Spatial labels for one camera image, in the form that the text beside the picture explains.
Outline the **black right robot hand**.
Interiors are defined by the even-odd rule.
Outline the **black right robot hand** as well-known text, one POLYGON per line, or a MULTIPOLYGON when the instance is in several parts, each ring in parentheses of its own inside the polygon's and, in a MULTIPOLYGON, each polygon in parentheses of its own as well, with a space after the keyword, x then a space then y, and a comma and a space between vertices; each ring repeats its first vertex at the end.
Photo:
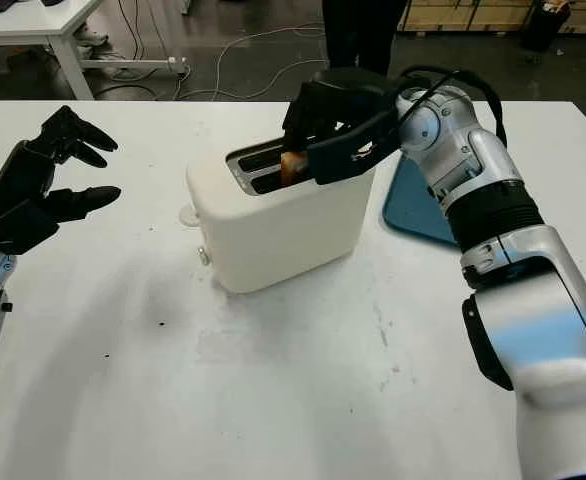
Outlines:
POLYGON ((284 118, 283 145, 302 152, 308 145, 332 138, 390 109, 397 84, 357 67, 331 68, 304 82, 284 118))

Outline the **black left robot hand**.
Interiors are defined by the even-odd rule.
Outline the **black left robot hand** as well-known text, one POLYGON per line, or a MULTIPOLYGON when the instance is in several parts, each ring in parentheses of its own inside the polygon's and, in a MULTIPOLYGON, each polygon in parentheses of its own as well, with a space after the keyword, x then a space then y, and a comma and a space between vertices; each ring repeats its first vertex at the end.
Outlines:
POLYGON ((40 134, 15 145, 0 169, 0 216, 24 201, 31 201, 56 223, 84 219, 118 199, 116 186, 88 187, 75 192, 51 188, 55 169, 74 158, 104 168, 103 151, 114 152, 118 144, 107 133, 80 118, 64 105, 41 126, 40 134))

